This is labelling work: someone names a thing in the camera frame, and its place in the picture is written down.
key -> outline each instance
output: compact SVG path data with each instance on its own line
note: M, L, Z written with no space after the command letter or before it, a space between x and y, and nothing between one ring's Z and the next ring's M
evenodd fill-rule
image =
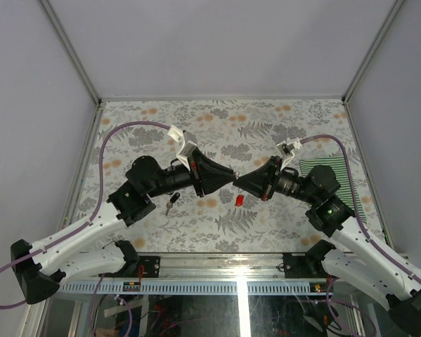
M165 213L165 216L168 216L168 212L169 210L173 207L173 204L171 202L168 201L167 203L167 212Z
M165 216L168 216L169 210L173 207L173 204L179 199L181 194L179 192L176 192L173 194L171 199L167 202L167 212L165 213Z

purple tube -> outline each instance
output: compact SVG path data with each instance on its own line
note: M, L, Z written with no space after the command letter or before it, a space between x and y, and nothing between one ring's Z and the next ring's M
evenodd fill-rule
M99 196L98 196L98 203L96 204L96 207L95 207L93 213L91 214L89 221L86 221L82 226L78 227L76 230L73 230L71 233L66 234L64 237L61 237L61 238L51 242L50 244L46 245L45 249L50 249L53 246L55 246L56 244L59 244L59 243L65 241L66 239L69 239L70 237L72 237L73 235L76 235L77 233L82 231L84 228L86 228L90 223L93 222L94 218L96 217L96 215L99 212L99 208L101 207L101 202L103 201L103 195L104 195L103 160L104 160L105 146L107 145L107 142L109 141L109 139L116 132L118 132L122 128L126 128L126 127L129 127L129 126L135 126L135 125L151 125L151 126L157 126L159 128L164 128L166 130L169 130L168 125L165 125L165 124L162 124L162 123L157 123L155 121L130 121L129 123L121 124L121 125L117 126L116 128L114 128L113 130L111 130L111 132L109 132L109 134L107 134L106 137L104 138L103 144L101 146L101 150L99 152ZM34 251L30 254L27 254L26 256L23 256L22 258L19 258L19 259L14 260L10 263L7 263L6 265L4 265L3 267L0 268L0 274L4 270L7 270L10 267L13 267L14 265L17 265L20 262L23 262L23 261L26 261L30 258L33 258L34 256L37 256L42 252L43 252L43 250L39 249L39 250ZM22 300L21 302L10 304L10 305L0 305L0 310L13 309L13 308L19 307L20 305L23 305L25 303L26 303L26 301Z
M355 187L354 187L354 181L352 180L351 168L349 167L349 159L348 159L348 155L346 153L346 149L344 148L342 142L337 137L335 137L335 136L323 134L323 135L316 135L316 136L311 136L311 137L304 138L303 140L301 140L301 144L308 143L308 142L310 142L312 140L315 140L315 139L318 139L318 138L330 138L330 139L334 140L338 144L338 146L340 147L340 149L342 150L343 157L344 157L344 163L346 164L346 169L347 169L347 172L348 172L349 186L351 188L352 200L354 202L354 210L356 212L356 219L357 219L358 225L360 226L360 229L361 229L362 233L370 241L370 243L372 244L372 246L375 247L387 260L389 260L396 267L398 267L399 269L401 269L402 271L404 271L407 275L409 275L409 276L412 275L412 272L408 268L406 268L404 265L402 265L398 261L396 261L385 250L383 250L374 240L372 240L371 239L371 236L369 235L368 231L366 230L366 227L363 224L363 221L362 221L362 219L360 217L360 211L358 210L358 204L357 204L357 200L356 200L356 190L355 190ZM411 277L416 282L418 282L419 284L421 284L421 279L418 276L412 275Z

white wall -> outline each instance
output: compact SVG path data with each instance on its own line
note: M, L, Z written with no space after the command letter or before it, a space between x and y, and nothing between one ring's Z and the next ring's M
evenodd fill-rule
M391 237L421 265L421 0L404 5L350 107Z
M0 0L0 267L10 245L56 230L93 104L35 0ZM22 300L11 271L0 304ZM0 311L15 336L23 309Z
M341 95L394 0L51 0L103 97Z

wire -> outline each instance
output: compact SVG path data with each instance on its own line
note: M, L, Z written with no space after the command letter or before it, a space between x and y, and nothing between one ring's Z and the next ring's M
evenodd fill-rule
M332 317L334 318L334 323L339 327L339 331L344 330L347 333L350 334L350 336L354 336L354 337L376 337L377 335L377 328L374 325L374 321L371 319L371 317L364 312L362 309L360 309L359 307L356 307L355 305L345 302L343 300L333 300L329 297L330 295L330 290L333 287L333 284L335 283L335 281L337 281L338 278L334 277L334 279L329 283L328 286L328 292L326 292L325 295L325 300L302 300L300 298L297 297L297 302L303 302L303 303L327 303L328 307L329 307L329 312L332 315ZM344 325L341 320L338 318L338 316L335 314L335 312L333 311L334 308L331 306L331 303L336 303L336 304L341 304L344 305L345 307L351 308L351 309L355 309L357 311L360 312L360 314L362 315L362 317L365 317L371 324L371 326L373 327L373 334L368 335L368 336L362 336L362 335L358 335L357 333L351 331L349 329L348 326Z
M330 295L330 290L331 290L331 288L334 286L334 283L335 283L337 280L338 280L338 277L334 277L334 278L332 279L332 281L330 281L330 283L329 283L329 285L328 285L328 290L327 290L327 291L326 291L326 293L325 293L325 301L326 301L326 302L327 302L327 304L328 304L329 312L330 312L330 314L332 315L332 317L334 318L335 322L339 325L339 327L340 327L340 328L342 328L343 330L345 330L345 331L349 332L352 336L354 336L354 337L363 337L362 335L359 335L359 334L357 334L357 333L355 333L355 332L351 331L351 330L350 330L350 328L349 328L349 326L347 326L346 324L344 324L344 323L341 321L341 319L340 319L340 318L338 318L338 316L334 313L334 310L333 310L332 306L330 305L331 303L338 303L338 304L342 304L342 305L345 305L345 306L347 306L347 307L349 307L349 308L352 308L352 309L358 310L358 311L360 312L361 316L362 316L362 317L364 317L364 318L366 318L366 319L370 322L371 327L373 328L373 333L372 333L372 334L370 334L370 335L367 335L367 337L376 337L376 335L377 335L377 328L376 328L376 326L375 326L375 324L374 324L373 320L371 319L371 317L370 317L370 316L369 316L366 312L364 312L364 311L363 311L362 309L360 309L359 307L356 307L355 305L352 305L351 303L344 302L343 300L332 300L332 299L329 297L329 295Z
M129 313L129 326L127 327L127 331L124 335L124 337L129 337L129 334L131 333L131 329L132 329L132 311L131 311L131 307L129 307L129 304L121 297L117 297L118 300L120 300L127 308L127 312Z
M95 304L96 299L96 293L98 292L99 287L101 286L101 283L103 283L104 274L101 275L101 278L99 279L97 285L95 286L95 290L93 290L93 294L91 295L91 300L89 304L89 310L87 311L86 316L89 318L89 326L90 326L90 332L93 337L96 337L94 332L94 324L93 324L93 306Z
M71 231L70 233L66 234L64 237L60 237L59 239L51 242L50 244L47 244L44 249L38 249L36 251L33 251L32 253L29 253L25 256L23 256L22 258L18 258L10 263L7 263L6 265L4 265L3 267L0 268L0 274L9 269L10 267L13 267L15 265L17 265L18 263L21 263L23 261L29 260L30 258L33 258L34 256L39 255L40 253L45 252L48 249L51 249L52 247L54 247L56 244L59 244L63 241L65 241L66 239L69 239L70 237L76 235L77 233L81 232L83 229L87 228L90 224L93 223L94 218L98 215L99 212L99 208L101 207L101 203L103 201L103 195L104 195L104 175L103 175L103 160L104 160L104 149L105 146L107 145L109 139L119 130L129 127L129 126L135 126L135 125L151 125L151 126L157 126L159 128L164 128L166 130L169 129L168 125L162 124L162 123L157 123L156 121L130 121L129 123L124 123L121 124L117 127L115 127L114 129L112 129L109 134L106 135L106 137L104 138L103 144L101 146L101 149L99 151L99 196L98 196L98 202L96 203L96 207L93 210L93 213L90 216L90 219L88 221L86 221L83 225L79 226L78 228L76 228L75 230ZM0 305L0 310L7 310L7 309L13 309L13 308L17 308L23 304L26 303L26 300L22 300L18 303L14 303L14 304L10 304L10 305Z
M346 153L346 149L343 146L343 143L340 141L340 139L338 139L337 137L332 136L332 135L321 134L321 135L316 135L316 136L304 138L303 140L301 140L301 144L305 144L305 143L308 143L312 140L319 139L319 138L332 139L333 141L335 141L338 144L339 148L342 151L342 154L343 154L343 157L344 157L344 163L346 164L346 170L347 170L347 173L348 173L349 187L351 188L352 201L354 203L354 210L355 210L355 214L356 214L356 219L357 219L357 223L360 226L360 229L361 229L363 235L365 235L366 239L371 243L371 245L374 248L376 248L376 250L378 250L388 261L393 263L396 267L398 267L403 272L405 272L411 279L414 279L416 282L418 282L421 285L421 279L417 275L414 275L406 266L400 264L391 255L389 255L384 249L382 249L382 247L377 242L375 242L373 239L371 239L371 236L368 233L368 229L363 224L362 218L360 216L360 211L358 209L357 198L356 198L356 189L354 187L354 179L352 178L351 168L349 166L349 158L348 158L348 155Z
M346 336L348 336L348 335L342 335L340 332L336 332L335 330L332 330L330 327L326 327L325 329L327 331L329 331L330 333L333 333L334 335L339 336L339 337L346 337Z
M141 291L141 280L143 279L143 274L145 273L145 266L140 265L138 268L138 283L140 284L140 291Z

black mount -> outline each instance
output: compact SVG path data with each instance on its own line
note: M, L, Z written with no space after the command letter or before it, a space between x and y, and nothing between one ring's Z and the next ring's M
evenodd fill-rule
M188 186L193 186L196 194L203 197L235 180L231 168L208 159L198 148L192 152L188 163L190 171L183 164L162 169L151 156L137 158L126 173L127 181L108 198L119 211L117 217L130 226L155 209L150 197Z
M271 199L274 192L307 202L306 212L310 224L331 237L335 230L354 212L342 202L335 192L340 185L330 166L317 165L306 177L299 176L293 168L280 172L282 159L271 157L261 168L239 177L233 184L263 201Z

